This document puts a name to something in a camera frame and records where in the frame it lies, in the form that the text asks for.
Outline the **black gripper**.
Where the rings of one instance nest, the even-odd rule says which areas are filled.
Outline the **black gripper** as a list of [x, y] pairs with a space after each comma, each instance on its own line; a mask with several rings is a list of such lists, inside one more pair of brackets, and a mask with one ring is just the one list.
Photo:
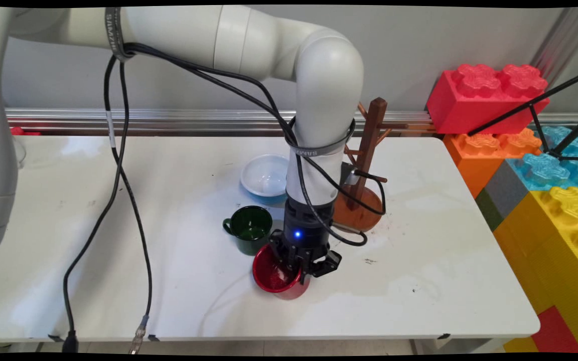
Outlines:
[[301, 266], [311, 266], [311, 275], [325, 276], [338, 269], [342, 256], [330, 250], [330, 233], [334, 202], [316, 205], [288, 198], [284, 204], [283, 227], [269, 238], [272, 285], [302, 283]]

